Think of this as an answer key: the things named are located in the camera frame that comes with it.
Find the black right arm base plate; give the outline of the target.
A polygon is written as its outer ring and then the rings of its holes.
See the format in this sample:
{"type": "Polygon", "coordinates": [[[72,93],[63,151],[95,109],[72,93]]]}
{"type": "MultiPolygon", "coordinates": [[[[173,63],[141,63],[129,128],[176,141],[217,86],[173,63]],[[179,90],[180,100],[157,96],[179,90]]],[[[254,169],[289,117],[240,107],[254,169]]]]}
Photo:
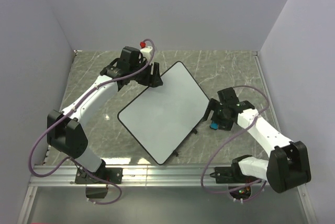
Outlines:
{"type": "Polygon", "coordinates": [[[217,184],[247,184],[258,180],[256,177],[243,175],[239,168],[232,166],[217,166],[210,177],[214,178],[217,184]]]}

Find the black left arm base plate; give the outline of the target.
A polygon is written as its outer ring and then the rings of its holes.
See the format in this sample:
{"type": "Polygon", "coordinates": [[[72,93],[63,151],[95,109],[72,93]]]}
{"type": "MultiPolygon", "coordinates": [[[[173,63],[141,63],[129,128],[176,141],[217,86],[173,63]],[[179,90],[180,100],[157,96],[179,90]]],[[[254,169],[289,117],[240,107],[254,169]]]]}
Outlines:
{"type": "Polygon", "coordinates": [[[112,182],[114,184],[120,184],[122,181],[123,169],[120,167],[107,167],[102,171],[92,173],[94,177],[91,177],[84,170],[78,169],[75,177],[75,184],[104,184],[101,180],[112,182]]]}

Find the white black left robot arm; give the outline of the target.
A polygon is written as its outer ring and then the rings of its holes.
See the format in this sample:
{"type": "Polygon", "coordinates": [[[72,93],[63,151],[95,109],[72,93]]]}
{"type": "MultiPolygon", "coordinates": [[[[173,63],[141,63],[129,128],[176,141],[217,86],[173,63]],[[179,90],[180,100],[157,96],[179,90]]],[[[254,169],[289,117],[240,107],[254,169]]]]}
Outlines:
{"type": "Polygon", "coordinates": [[[163,82],[159,64],[152,62],[155,48],[141,43],[141,49],[124,47],[120,57],[104,67],[94,83],[72,105],[49,113],[48,145],[62,152],[87,170],[93,183],[110,179],[105,161],[88,146],[84,125],[107,100],[124,86],[135,81],[146,87],[159,87],[163,82]]]}

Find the blue bone-shaped whiteboard eraser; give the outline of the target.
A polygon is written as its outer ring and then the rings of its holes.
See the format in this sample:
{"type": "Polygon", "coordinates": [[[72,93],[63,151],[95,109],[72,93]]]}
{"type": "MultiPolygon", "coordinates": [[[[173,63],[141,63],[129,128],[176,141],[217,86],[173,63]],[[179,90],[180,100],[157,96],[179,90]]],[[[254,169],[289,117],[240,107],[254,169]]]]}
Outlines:
{"type": "Polygon", "coordinates": [[[211,122],[210,128],[213,129],[213,130],[217,130],[218,129],[218,124],[215,123],[215,122],[211,122]]]}

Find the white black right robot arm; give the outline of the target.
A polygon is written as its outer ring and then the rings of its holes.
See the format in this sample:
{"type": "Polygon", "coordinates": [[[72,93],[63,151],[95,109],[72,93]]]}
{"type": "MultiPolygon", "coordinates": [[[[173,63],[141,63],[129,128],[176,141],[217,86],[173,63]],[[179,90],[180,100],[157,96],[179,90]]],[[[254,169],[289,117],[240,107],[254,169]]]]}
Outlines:
{"type": "Polygon", "coordinates": [[[311,181],[308,151],[301,141],[294,142],[269,124],[249,101],[241,101],[233,87],[218,91],[218,99],[210,99],[203,120],[210,119],[213,130],[229,131],[233,125],[241,130],[227,139],[248,132],[266,152],[268,159],[243,155],[232,160],[229,167],[216,167],[211,173],[218,184],[268,182],[282,193],[311,181]]]}

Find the white whiteboard black frame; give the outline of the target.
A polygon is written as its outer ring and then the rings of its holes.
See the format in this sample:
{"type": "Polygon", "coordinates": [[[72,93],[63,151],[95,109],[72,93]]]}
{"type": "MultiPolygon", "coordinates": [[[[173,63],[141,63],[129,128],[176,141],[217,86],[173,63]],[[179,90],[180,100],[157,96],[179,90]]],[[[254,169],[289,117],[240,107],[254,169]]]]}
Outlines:
{"type": "Polygon", "coordinates": [[[163,85],[148,87],[118,120],[150,157],[164,164],[201,121],[209,98],[181,61],[166,70],[163,85]]]}

